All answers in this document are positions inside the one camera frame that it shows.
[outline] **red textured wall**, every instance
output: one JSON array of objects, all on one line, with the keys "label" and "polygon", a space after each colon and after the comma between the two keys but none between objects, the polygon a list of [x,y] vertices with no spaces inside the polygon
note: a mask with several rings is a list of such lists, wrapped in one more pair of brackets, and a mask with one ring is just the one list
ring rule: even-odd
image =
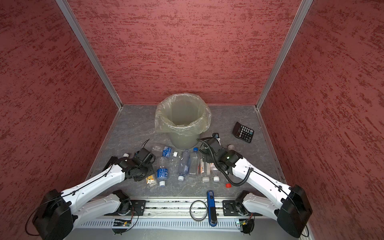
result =
[{"label": "red textured wall", "polygon": [[85,179],[117,107],[54,0],[1,1],[0,38],[0,238],[33,239],[27,216]]},{"label": "red textured wall", "polygon": [[384,3],[315,0],[263,106],[317,240],[384,239]]},{"label": "red textured wall", "polygon": [[254,104],[301,0],[68,0],[123,103]]}]

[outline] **trash can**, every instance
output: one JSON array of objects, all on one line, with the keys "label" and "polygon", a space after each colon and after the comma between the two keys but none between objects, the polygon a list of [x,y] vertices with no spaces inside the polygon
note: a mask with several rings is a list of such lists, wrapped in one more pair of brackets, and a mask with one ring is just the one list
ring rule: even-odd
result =
[{"label": "trash can", "polygon": [[208,130],[211,111],[200,96],[191,93],[174,94],[164,99],[156,109],[155,132],[167,132],[172,144],[189,149]]}]

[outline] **mounting plate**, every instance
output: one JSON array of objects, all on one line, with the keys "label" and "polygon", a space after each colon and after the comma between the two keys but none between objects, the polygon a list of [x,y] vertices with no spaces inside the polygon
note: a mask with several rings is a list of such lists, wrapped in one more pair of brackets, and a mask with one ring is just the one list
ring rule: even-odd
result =
[{"label": "mounting plate", "polygon": [[[234,200],[223,200],[223,212],[224,216],[241,216],[235,208]],[[254,213],[254,216],[262,216],[262,214]]]}]

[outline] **blue handheld scanner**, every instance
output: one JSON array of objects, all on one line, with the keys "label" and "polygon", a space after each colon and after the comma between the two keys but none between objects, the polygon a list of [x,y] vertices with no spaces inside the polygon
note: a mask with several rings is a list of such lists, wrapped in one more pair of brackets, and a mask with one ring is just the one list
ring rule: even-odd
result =
[{"label": "blue handheld scanner", "polygon": [[217,216],[216,216],[216,206],[215,206],[215,198],[214,192],[209,190],[207,192],[207,202],[208,202],[208,220],[209,225],[212,227],[217,225]]}]

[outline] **calculator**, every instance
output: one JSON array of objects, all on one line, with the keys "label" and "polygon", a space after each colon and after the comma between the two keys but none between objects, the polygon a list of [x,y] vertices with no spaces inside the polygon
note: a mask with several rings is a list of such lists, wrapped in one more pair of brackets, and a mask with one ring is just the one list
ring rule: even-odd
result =
[{"label": "calculator", "polygon": [[254,131],[244,125],[241,125],[239,122],[236,122],[232,134],[235,135],[236,138],[244,140],[248,143],[252,141]]}]

